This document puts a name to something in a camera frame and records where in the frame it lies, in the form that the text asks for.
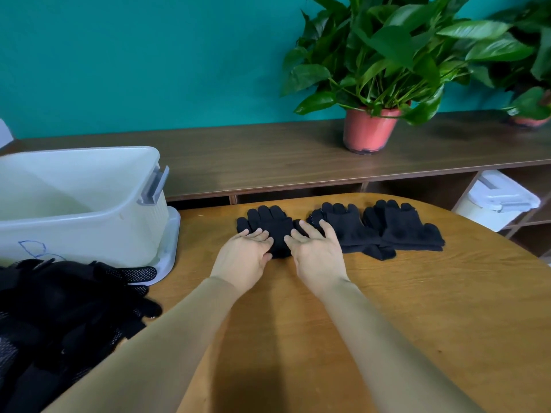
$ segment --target blue marker scribble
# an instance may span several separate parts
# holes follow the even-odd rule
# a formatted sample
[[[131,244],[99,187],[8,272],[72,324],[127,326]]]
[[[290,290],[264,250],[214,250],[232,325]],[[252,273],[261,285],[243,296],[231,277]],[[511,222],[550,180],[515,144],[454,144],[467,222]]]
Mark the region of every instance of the blue marker scribble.
[[[46,248],[46,245],[42,242],[20,241],[18,243],[25,250],[25,252],[27,252],[27,254],[31,255],[35,259],[40,259],[44,256],[53,256],[54,258],[66,261],[66,259],[61,255],[48,253],[48,249]]]

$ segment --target skin-colored sleeve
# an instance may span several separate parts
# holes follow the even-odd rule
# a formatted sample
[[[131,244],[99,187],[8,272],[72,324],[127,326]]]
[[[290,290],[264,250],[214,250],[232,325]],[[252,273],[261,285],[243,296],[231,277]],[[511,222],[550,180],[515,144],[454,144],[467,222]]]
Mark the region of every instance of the skin-colored sleeve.
[[[321,297],[380,413],[483,413],[350,281]]]
[[[176,411],[205,350],[239,296],[232,284],[207,278],[44,412]]]

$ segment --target plastic storage box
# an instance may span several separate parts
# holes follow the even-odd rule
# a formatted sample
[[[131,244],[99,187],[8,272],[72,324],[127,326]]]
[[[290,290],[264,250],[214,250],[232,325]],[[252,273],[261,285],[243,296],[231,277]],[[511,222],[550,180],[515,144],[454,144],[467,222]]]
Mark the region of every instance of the plastic storage box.
[[[499,232],[521,213],[536,209],[540,199],[497,170],[484,171],[455,213]]]
[[[169,218],[169,168],[148,146],[0,157],[0,265],[28,258],[118,268],[157,255]]]

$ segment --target pink plant pot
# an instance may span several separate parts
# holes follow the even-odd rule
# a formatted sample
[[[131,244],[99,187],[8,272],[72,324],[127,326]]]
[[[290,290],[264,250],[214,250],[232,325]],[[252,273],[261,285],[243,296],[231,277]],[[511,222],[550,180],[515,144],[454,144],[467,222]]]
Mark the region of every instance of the pink plant pot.
[[[529,127],[529,128],[538,128],[546,124],[549,120],[551,120],[551,117],[543,120],[534,120],[534,119],[528,119],[527,117],[518,117],[518,116],[513,116],[510,118],[510,121],[513,124],[516,124],[517,126],[523,126],[523,127]]]
[[[381,111],[381,116],[398,117],[400,114],[397,108]],[[344,119],[344,145],[360,155],[380,151],[389,140],[397,120],[371,117],[360,110],[347,110]]]

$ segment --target left hand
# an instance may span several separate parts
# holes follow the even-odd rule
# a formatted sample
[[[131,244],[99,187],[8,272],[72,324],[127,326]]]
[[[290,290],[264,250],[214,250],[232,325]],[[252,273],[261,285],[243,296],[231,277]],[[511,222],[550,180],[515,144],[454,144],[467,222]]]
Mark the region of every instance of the left hand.
[[[232,284],[243,295],[257,283],[266,263],[272,259],[268,251],[274,239],[268,235],[268,231],[258,228],[252,233],[245,229],[233,236],[218,253],[210,276]]]

